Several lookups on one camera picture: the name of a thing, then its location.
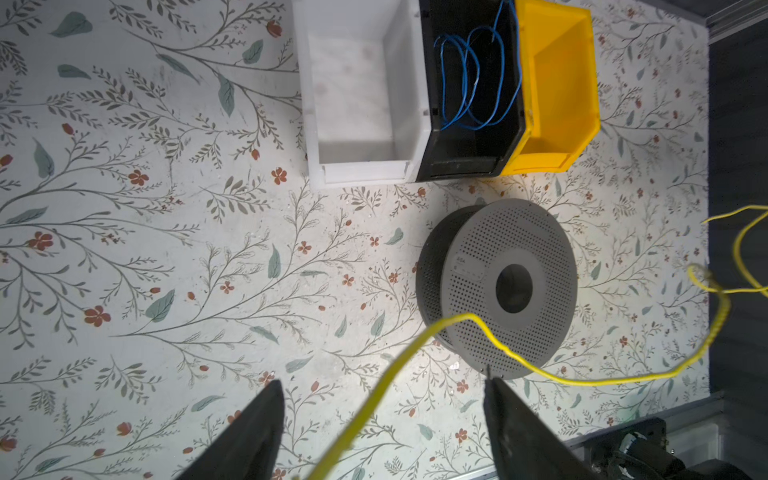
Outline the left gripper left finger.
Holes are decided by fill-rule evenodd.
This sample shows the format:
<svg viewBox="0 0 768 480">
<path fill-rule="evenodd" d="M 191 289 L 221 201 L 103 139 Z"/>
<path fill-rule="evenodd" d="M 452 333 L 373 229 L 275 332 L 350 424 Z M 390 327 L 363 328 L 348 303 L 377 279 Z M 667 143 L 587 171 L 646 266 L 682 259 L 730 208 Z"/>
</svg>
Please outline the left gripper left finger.
<svg viewBox="0 0 768 480">
<path fill-rule="evenodd" d="M 271 479 L 284 420 L 283 387 L 274 380 L 178 479 Z"/>
</svg>

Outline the grey perforated cable spool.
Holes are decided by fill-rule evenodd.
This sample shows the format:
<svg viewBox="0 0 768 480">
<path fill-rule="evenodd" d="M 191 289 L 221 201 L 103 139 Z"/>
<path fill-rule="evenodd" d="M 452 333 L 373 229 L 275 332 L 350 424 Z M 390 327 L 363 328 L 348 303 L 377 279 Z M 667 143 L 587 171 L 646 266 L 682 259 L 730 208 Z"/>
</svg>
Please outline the grey perforated cable spool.
<svg viewBox="0 0 768 480">
<path fill-rule="evenodd" d="M 572 247 L 554 216 L 506 199 L 461 208 L 434 226 L 418 260 L 416 297 L 425 325 L 475 314 L 541 368 L 570 329 L 577 283 Z"/>
</svg>

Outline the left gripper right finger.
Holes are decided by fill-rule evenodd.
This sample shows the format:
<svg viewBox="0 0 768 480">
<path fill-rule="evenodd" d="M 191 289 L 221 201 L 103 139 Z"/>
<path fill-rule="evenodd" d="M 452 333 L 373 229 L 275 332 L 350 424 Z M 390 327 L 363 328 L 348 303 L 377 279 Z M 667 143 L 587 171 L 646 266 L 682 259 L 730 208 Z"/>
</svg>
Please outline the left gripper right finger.
<svg viewBox="0 0 768 480">
<path fill-rule="evenodd" d="M 531 409 L 498 377 L 485 380 L 488 438 L 500 479 L 594 479 Z"/>
</svg>

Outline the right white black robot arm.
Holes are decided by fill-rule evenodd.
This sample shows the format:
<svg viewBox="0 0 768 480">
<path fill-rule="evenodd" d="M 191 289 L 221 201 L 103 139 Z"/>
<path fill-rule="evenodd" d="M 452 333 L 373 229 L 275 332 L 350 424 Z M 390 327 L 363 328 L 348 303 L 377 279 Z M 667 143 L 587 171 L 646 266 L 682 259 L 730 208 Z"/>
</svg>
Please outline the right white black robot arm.
<svg viewBox="0 0 768 480">
<path fill-rule="evenodd" d="M 601 479 L 749 479 L 722 460 L 686 466 L 667 446 L 666 422 L 651 418 L 599 435 L 583 448 L 586 463 Z"/>
</svg>

